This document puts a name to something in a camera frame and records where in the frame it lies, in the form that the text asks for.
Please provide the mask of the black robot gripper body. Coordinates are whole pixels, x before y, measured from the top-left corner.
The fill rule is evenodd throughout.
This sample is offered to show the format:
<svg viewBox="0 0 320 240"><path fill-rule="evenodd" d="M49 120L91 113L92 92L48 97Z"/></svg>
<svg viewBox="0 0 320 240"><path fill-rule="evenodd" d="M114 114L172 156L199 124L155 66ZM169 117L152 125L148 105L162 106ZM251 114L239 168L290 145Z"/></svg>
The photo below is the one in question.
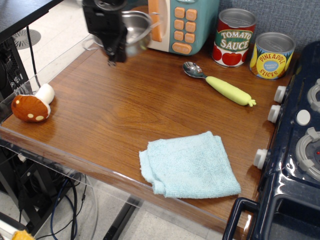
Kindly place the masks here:
<svg viewBox="0 0 320 240"><path fill-rule="evenodd" d="M126 0L84 0L82 9L88 32L98 37L107 54L126 45L127 29L122 20Z"/></svg>

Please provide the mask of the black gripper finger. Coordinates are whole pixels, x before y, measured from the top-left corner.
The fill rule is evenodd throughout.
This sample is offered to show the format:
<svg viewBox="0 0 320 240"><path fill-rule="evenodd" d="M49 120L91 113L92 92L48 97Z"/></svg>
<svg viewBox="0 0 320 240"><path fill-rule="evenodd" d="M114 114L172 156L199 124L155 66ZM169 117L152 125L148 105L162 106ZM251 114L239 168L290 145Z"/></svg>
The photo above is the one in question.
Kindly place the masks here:
<svg viewBox="0 0 320 240"><path fill-rule="evenodd" d="M106 48L105 50L106 55L108 56L108 65L110 67L115 67L116 64L116 51L112 48Z"/></svg>
<svg viewBox="0 0 320 240"><path fill-rule="evenodd" d="M115 61L118 63L125 63L127 60L127 53L126 53L126 43L121 42L116 50L115 54Z"/></svg>

